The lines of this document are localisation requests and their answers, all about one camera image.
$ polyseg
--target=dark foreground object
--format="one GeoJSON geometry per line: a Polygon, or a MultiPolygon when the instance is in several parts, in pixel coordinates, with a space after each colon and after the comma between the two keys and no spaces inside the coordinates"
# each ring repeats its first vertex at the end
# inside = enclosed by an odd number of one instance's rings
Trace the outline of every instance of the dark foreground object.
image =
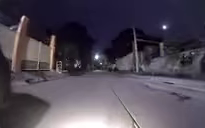
{"type": "Polygon", "coordinates": [[[1,128],[35,128],[49,104],[29,94],[13,94],[10,103],[0,108],[1,128]]]}

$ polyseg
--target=asphalt road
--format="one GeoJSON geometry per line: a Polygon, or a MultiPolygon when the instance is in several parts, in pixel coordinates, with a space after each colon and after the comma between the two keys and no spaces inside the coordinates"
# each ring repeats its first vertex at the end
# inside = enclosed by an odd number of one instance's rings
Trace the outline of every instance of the asphalt road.
{"type": "Polygon", "coordinates": [[[205,86],[200,81],[89,73],[14,91],[50,104],[37,128],[130,128],[132,119],[118,97],[141,128],[205,128],[205,92],[174,87],[178,84],[205,86]]]}

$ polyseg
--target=street light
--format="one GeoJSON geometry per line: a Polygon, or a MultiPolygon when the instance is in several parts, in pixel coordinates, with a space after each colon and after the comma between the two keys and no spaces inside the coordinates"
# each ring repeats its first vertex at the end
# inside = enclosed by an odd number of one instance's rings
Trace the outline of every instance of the street light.
{"type": "Polygon", "coordinates": [[[165,31],[168,29],[168,26],[164,24],[164,25],[162,25],[162,29],[165,31]]]}
{"type": "Polygon", "coordinates": [[[100,56],[99,56],[98,54],[96,54],[96,55],[94,56],[94,59],[95,59],[95,60],[99,60],[99,58],[100,58],[100,56]]]}

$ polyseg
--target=light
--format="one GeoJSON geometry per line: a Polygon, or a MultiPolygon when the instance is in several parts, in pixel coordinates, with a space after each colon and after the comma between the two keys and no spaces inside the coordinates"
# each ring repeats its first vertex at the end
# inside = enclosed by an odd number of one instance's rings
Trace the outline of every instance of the light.
{"type": "Polygon", "coordinates": [[[100,58],[100,56],[99,56],[98,54],[96,54],[96,55],[94,56],[94,59],[95,59],[95,60],[99,60],[99,58],[100,58]]]}
{"type": "Polygon", "coordinates": [[[108,128],[108,126],[101,121],[82,121],[68,124],[66,128],[108,128]]]}
{"type": "Polygon", "coordinates": [[[167,29],[168,29],[168,26],[167,26],[167,25],[163,25],[163,26],[162,26],[162,29],[163,29],[163,30],[167,30],[167,29]]]}

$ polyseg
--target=wall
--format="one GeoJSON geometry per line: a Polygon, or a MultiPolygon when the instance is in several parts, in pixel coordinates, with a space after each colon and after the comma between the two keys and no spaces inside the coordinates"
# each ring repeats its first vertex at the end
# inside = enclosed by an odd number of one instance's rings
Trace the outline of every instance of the wall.
{"type": "MultiPolygon", "coordinates": [[[[9,60],[12,60],[15,35],[16,32],[0,24],[0,46],[4,56],[9,60]]],[[[28,43],[22,49],[22,69],[49,69],[50,47],[30,37],[27,38],[28,43]]]]}
{"type": "Polygon", "coordinates": [[[5,57],[12,59],[15,32],[0,24],[0,45],[5,57]]]}
{"type": "Polygon", "coordinates": [[[145,67],[145,72],[205,76],[205,48],[155,58],[145,67]]]}
{"type": "MultiPolygon", "coordinates": [[[[132,54],[118,59],[116,65],[121,71],[132,70],[134,67],[132,54]]],[[[205,48],[157,57],[151,61],[146,61],[146,57],[144,57],[144,63],[140,63],[139,65],[145,73],[205,77],[205,48]]]]}

